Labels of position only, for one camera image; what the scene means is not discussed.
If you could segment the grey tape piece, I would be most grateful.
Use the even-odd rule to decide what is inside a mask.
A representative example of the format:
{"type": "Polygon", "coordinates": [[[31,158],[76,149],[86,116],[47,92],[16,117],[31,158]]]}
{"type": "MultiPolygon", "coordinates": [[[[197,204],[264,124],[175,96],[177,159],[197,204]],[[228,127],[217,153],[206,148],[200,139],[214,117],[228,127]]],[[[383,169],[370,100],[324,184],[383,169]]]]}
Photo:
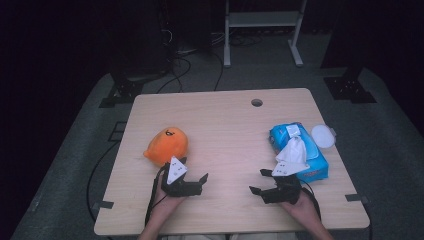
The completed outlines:
{"type": "Polygon", "coordinates": [[[112,209],[113,206],[114,206],[114,202],[110,202],[110,201],[99,201],[99,202],[95,202],[91,206],[91,209],[92,210],[100,210],[101,208],[112,209]]]}
{"type": "Polygon", "coordinates": [[[348,202],[360,201],[362,204],[367,204],[369,202],[366,196],[360,194],[347,194],[345,198],[348,202]]]}

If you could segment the person's right hand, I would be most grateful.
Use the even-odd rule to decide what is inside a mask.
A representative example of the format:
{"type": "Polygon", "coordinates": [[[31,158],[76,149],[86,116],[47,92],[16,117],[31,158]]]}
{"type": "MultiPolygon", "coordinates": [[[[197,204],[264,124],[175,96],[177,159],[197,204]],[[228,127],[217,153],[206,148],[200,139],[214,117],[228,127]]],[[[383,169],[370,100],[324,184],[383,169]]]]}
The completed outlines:
{"type": "Polygon", "coordinates": [[[304,191],[300,192],[295,204],[282,202],[280,206],[298,223],[308,224],[321,221],[315,200],[304,191]]]}

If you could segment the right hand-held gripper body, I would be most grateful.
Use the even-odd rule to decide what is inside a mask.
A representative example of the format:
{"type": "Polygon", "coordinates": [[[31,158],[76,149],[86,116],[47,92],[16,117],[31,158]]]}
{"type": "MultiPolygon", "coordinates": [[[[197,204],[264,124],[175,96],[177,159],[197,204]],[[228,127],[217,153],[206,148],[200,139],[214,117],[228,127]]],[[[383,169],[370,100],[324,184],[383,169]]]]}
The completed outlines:
{"type": "Polygon", "coordinates": [[[303,187],[297,174],[306,170],[305,164],[290,164],[283,161],[276,164],[271,177],[275,181],[275,187],[267,190],[265,196],[260,196],[265,204],[289,202],[295,204],[303,187]]]}

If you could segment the orange plush toy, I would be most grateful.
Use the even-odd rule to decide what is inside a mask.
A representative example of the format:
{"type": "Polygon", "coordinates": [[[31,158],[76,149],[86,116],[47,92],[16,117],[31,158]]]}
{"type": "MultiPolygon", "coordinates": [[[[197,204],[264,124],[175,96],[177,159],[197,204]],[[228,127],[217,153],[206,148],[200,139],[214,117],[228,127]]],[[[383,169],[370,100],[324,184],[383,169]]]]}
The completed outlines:
{"type": "Polygon", "coordinates": [[[157,166],[168,163],[172,157],[182,158],[188,151],[188,137],[177,127],[160,131],[148,144],[143,156],[157,166]]]}

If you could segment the blue wet wipe pack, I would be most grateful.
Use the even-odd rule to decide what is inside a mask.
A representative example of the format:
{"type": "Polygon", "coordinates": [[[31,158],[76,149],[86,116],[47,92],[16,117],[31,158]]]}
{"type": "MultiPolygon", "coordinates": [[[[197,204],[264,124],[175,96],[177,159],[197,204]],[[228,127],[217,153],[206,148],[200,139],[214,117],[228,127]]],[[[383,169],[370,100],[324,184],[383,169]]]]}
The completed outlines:
{"type": "Polygon", "coordinates": [[[306,146],[306,170],[300,171],[297,177],[310,183],[328,177],[329,164],[321,153],[335,145],[336,138],[327,125],[316,125],[308,132],[301,123],[281,124],[269,131],[269,142],[277,154],[286,146],[288,141],[299,136],[306,146]]]}

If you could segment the white wet wipe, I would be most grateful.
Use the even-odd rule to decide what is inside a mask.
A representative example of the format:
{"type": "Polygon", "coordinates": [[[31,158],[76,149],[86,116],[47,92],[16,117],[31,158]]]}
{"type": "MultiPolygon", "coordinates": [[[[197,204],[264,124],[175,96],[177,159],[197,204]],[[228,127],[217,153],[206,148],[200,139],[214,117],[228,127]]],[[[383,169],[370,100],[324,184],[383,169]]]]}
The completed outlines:
{"type": "Polygon", "coordinates": [[[299,136],[291,138],[286,146],[277,154],[276,160],[291,164],[305,164],[306,146],[304,141],[299,136]]]}

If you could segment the person's left hand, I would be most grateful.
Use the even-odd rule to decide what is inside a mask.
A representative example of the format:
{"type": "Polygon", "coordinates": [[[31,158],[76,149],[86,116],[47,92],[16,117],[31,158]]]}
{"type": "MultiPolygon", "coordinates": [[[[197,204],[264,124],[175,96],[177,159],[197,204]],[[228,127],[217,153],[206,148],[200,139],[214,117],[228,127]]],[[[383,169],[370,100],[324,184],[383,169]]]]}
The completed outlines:
{"type": "Polygon", "coordinates": [[[177,208],[186,200],[186,197],[169,197],[158,186],[155,194],[153,214],[161,217],[171,216],[177,208]]]}

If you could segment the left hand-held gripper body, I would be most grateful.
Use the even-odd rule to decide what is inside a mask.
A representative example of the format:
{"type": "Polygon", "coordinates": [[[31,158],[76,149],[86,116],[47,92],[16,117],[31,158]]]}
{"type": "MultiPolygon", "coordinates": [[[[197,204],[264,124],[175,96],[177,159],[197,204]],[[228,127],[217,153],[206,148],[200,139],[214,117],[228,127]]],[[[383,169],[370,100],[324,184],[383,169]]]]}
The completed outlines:
{"type": "Polygon", "coordinates": [[[200,195],[203,185],[197,182],[186,182],[184,180],[188,168],[175,156],[171,157],[169,163],[165,164],[161,188],[171,197],[189,197],[200,195]]]}

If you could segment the black stand base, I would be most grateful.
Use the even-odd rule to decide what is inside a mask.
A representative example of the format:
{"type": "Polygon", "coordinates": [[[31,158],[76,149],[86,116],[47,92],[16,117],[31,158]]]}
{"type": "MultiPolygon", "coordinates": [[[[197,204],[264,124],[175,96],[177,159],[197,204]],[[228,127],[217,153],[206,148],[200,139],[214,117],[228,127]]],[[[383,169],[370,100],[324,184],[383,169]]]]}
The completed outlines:
{"type": "Polygon", "coordinates": [[[351,66],[341,76],[325,77],[324,82],[335,100],[350,100],[354,104],[376,103],[373,95],[359,82],[363,68],[351,66]]]}
{"type": "Polygon", "coordinates": [[[141,94],[144,85],[164,77],[167,72],[159,73],[130,73],[112,72],[113,86],[108,95],[100,102],[100,108],[113,108],[117,104],[133,103],[135,98],[141,94]]]}

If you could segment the white metal stand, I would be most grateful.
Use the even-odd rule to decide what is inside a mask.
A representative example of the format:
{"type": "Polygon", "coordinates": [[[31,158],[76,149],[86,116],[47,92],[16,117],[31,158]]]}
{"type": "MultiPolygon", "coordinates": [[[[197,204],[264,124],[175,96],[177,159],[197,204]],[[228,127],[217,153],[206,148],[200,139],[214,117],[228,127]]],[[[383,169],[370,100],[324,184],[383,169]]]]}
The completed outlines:
{"type": "Polygon", "coordinates": [[[304,18],[307,0],[301,0],[296,11],[274,11],[274,12],[231,12],[230,0],[225,2],[225,26],[224,26],[224,48],[223,65],[231,66],[230,30],[232,28],[264,28],[264,27],[293,27],[294,33],[288,40],[294,63],[297,67],[304,65],[297,48],[297,42],[304,18]]]}

